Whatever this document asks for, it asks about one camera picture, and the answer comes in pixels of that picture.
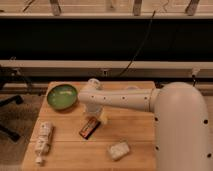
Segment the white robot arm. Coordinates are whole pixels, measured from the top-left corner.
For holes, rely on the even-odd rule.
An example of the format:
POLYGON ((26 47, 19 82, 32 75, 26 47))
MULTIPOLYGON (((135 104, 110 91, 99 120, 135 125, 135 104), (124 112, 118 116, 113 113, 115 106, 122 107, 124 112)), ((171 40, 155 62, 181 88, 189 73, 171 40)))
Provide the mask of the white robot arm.
POLYGON ((160 89, 104 90, 90 79, 78 99, 90 115, 103 106, 153 113, 156 171, 213 171, 208 109, 194 86, 173 82, 160 89))

